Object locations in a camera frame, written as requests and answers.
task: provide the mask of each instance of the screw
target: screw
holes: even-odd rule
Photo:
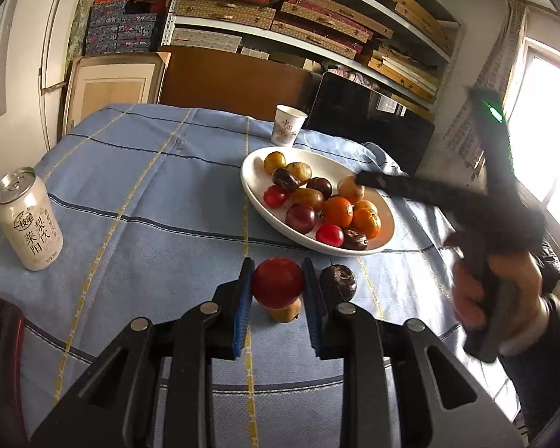
[[[351,303],[343,302],[338,304],[336,308],[338,308],[339,313],[342,313],[343,315],[352,315],[355,313],[355,305]]]
[[[218,306],[218,304],[214,302],[205,302],[204,304],[201,304],[201,306],[199,307],[201,313],[206,315],[213,315],[218,311],[219,308],[220,307]]]
[[[149,320],[143,317],[136,318],[131,322],[131,328],[135,332],[142,332],[149,326]]]
[[[411,318],[410,320],[407,320],[407,328],[411,332],[422,332],[425,330],[425,323],[418,318]]]

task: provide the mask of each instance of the paper cup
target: paper cup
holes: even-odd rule
[[[276,106],[272,143],[276,146],[292,146],[306,119],[307,115],[294,107]]]

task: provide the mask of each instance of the table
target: table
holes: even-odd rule
[[[130,320],[182,316],[237,278],[246,255],[255,264],[309,256],[318,271],[347,264],[358,279],[355,304],[394,323],[423,320],[514,418],[518,401],[501,366],[462,350],[450,302],[458,256],[442,247],[452,231],[442,213],[388,197],[396,229],[381,253],[335,258],[304,249],[267,224],[240,185],[243,158],[269,146],[271,130],[269,122],[225,112],[118,104],[86,118],[37,165],[64,235],[60,257],[28,271],[0,230],[0,297],[27,319],[21,388],[28,434]],[[354,171],[399,172],[373,144],[304,130],[295,146]],[[241,358],[213,366],[218,446],[338,446],[341,375],[342,361],[315,358],[305,315],[275,324],[254,302]]]

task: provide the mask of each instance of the white plate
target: white plate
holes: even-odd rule
[[[290,207],[290,200],[278,209],[269,209],[263,202],[263,192],[273,184],[272,179],[263,169],[263,161],[266,156],[272,152],[282,152],[286,157],[287,163],[303,162],[308,164],[311,167],[314,177],[324,177],[330,181],[334,187],[334,193],[337,192],[336,185],[338,185],[338,182],[348,175],[354,175],[354,173],[338,162],[317,155],[316,153],[308,152],[307,150],[270,146],[251,153],[245,158],[240,167],[240,181],[242,182],[246,195],[255,207],[255,210],[257,210],[273,228],[300,245],[313,249],[314,251],[334,256],[363,256],[375,254],[386,248],[388,242],[392,239],[392,236],[394,236],[394,217],[383,197],[375,189],[370,189],[369,187],[365,188],[365,199],[376,205],[378,216],[382,221],[382,227],[380,233],[369,241],[369,245],[365,251],[350,251],[348,249],[328,246],[327,244],[315,240],[315,233],[321,225],[320,219],[318,219],[314,230],[307,235],[301,234],[288,227],[284,223],[284,219],[286,217],[286,211]]]

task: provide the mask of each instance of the sleeve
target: sleeve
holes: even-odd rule
[[[550,319],[539,340],[517,355],[500,356],[517,390],[530,440],[560,405],[560,301],[549,295],[545,303]]]

